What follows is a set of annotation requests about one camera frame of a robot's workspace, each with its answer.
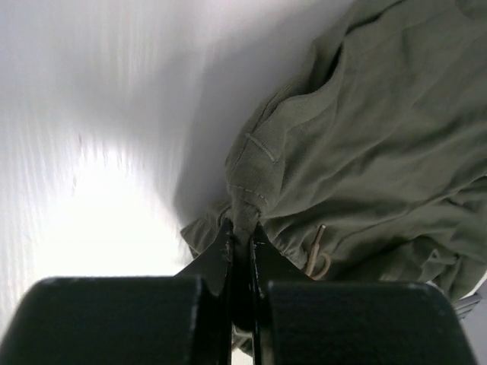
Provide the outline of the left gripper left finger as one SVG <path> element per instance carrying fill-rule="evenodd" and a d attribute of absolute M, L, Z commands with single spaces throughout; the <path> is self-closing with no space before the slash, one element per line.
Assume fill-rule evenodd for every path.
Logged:
<path fill-rule="evenodd" d="M 232 224 L 172 277 L 46 278 L 24 295 L 3 364 L 229 364 Z"/>

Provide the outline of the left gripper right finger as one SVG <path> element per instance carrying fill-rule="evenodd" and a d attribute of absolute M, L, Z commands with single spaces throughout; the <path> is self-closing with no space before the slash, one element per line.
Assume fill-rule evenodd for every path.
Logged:
<path fill-rule="evenodd" d="M 453 307 L 429 284 L 314 281 L 250 240 L 256 364 L 471 364 Z"/>

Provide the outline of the olive green shorts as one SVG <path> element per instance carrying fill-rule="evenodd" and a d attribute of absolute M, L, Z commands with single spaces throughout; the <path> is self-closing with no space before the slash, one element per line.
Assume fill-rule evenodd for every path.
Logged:
<path fill-rule="evenodd" d="M 182 229 L 261 225 L 315 280 L 431 283 L 486 273 L 486 3 L 356 1 L 241 129 L 228 196 Z"/>

